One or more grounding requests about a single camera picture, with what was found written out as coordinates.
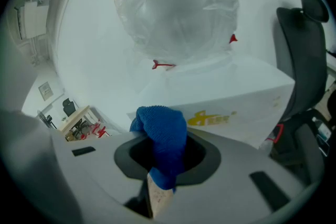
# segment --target red tag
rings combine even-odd
[[[279,139],[280,139],[282,133],[284,132],[284,127],[283,127],[283,126],[284,126],[283,123],[279,123],[279,124],[274,128],[274,130],[277,129],[277,128],[279,128],[278,135],[277,135],[277,137],[276,137],[275,139],[273,139],[273,138],[267,138],[266,140],[271,140],[271,141],[274,142],[274,144],[276,144],[276,143],[279,141]]]
[[[234,42],[234,41],[238,41],[238,39],[236,38],[236,35],[235,35],[235,34],[233,34],[233,35],[231,36],[230,44],[231,44],[232,42]]]
[[[161,67],[161,66],[176,67],[176,65],[167,65],[167,64],[159,63],[156,60],[153,60],[153,62],[154,62],[154,65],[153,65],[152,69],[156,69],[156,68]]]

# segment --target white box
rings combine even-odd
[[[263,61],[231,55],[162,73],[141,92],[140,105],[180,110],[188,127],[258,148],[282,117],[294,84]]]
[[[37,6],[37,1],[26,2],[24,8],[24,32],[26,38],[44,35],[47,32],[49,6]]]

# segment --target white wall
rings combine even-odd
[[[276,66],[272,34],[276,9],[300,7],[300,0],[239,1],[239,41],[233,49]],[[131,121],[126,113],[137,109],[138,93],[161,70],[151,70],[153,62],[134,53],[133,40],[124,30],[113,0],[64,2],[55,50],[59,76],[79,106],[94,106],[127,130]],[[336,42],[334,18],[323,27],[329,48]]]
[[[0,20],[0,108],[20,111],[36,73],[8,36],[5,23]]]
[[[50,63],[42,62],[36,66],[35,69],[37,71],[37,78],[30,89],[22,108],[23,113],[33,117],[37,115],[37,110],[44,110],[47,106],[64,94],[59,78]],[[46,82],[49,83],[54,95],[44,101],[39,87]]]

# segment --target black slot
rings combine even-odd
[[[79,148],[78,150],[73,150],[72,153],[75,157],[77,157],[83,154],[91,153],[93,151],[96,151],[96,150],[92,146],[88,146],[88,147]]]
[[[129,178],[145,180],[148,172],[155,167],[152,154],[153,141],[147,136],[137,137],[117,148],[114,161]],[[195,185],[207,180],[221,163],[219,150],[211,143],[188,133],[184,167],[178,175],[176,185]]]
[[[289,202],[289,198],[264,172],[250,174],[253,183],[261,192],[269,207],[276,211]]]

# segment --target black chair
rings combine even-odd
[[[69,117],[71,116],[75,111],[75,104],[73,101],[70,101],[69,98],[67,98],[66,100],[63,101],[63,111],[66,113],[66,115]],[[81,124],[82,124],[82,119],[80,119],[75,125],[74,127],[78,130],[81,130]]]
[[[274,41],[278,69],[295,81],[282,116],[283,133],[272,158],[310,184],[323,175],[324,156],[316,140],[313,117],[328,121],[313,108],[323,97],[327,81],[327,57],[322,22],[329,14],[322,0],[301,0],[302,8],[278,8]]]

